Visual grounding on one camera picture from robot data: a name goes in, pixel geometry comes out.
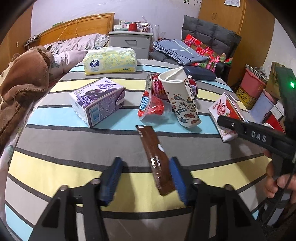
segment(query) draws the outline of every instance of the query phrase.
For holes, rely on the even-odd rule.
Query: folded blue cloth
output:
[[[162,40],[154,42],[153,44],[156,51],[160,51],[169,55],[180,65],[189,65],[209,59],[207,56],[198,54],[192,48],[188,47],[185,43],[178,39]]]

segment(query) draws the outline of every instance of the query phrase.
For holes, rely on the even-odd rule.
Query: logo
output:
[[[77,90],[77,91],[74,92],[75,95],[77,95],[77,94],[83,94],[83,93],[84,93],[84,90]]]
[[[149,97],[148,96],[143,96],[142,100],[141,100],[141,103],[140,103],[139,109],[141,111],[144,111],[146,109],[146,106],[148,105],[148,102],[149,102]]]
[[[100,62],[97,59],[94,59],[91,63],[90,66],[93,67],[97,67],[99,66]]]
[[[223,115],[226,111],[226,108],[225,108],[225,104],[221,102],[219,102],[219,105],[217,106],[217,113],[218,115]]]
[[[112,87],[111,84],[99,84],[97,85],[100,89],[110,89]]]
[[[251,132],[251,136],[252,136],[253,138],[258,139],[259,141],[266,142],[266,135],[263,135],[263,134],[260,135],[260,133],[257,133],[257,134],[256,134],[255,131],[252,131],[252,132]]]

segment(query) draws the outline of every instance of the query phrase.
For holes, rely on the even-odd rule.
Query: soda can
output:
[[[146,90],[150,90],[151,94],[162,99],[162,100],[168,100],[168,96],[165,93],[165,90],[163,88],[163,84],[158,79],[159,73],[154,74],[148,74],[146,79]],[[189,79],[189,83],[192,88],[194,99],[197,97],[198,88],[196,85],[196,81],[194,79]]]

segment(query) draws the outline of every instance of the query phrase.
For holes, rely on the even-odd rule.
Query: red jar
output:
[[[138,28],[138,25],[136,22],[131,22],[130,25],[128,26],[128,30],[129,31],[134,31],[136,32],[137,31],[137,28]]]

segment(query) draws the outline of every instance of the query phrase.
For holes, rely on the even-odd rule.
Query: human hand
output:
[[[278,191],[278,188],[285,188],[290,174],[285,174],[280,176],[276,181],[273,180],[274,175],[274,165],[270,162],[266,167],[267,178],[264,186],[264,191],[267,197],[273,198],[275,193]],[[288,187],[292,190],[290,202],[292,204],[296,203],[296,174],[293,175]]]

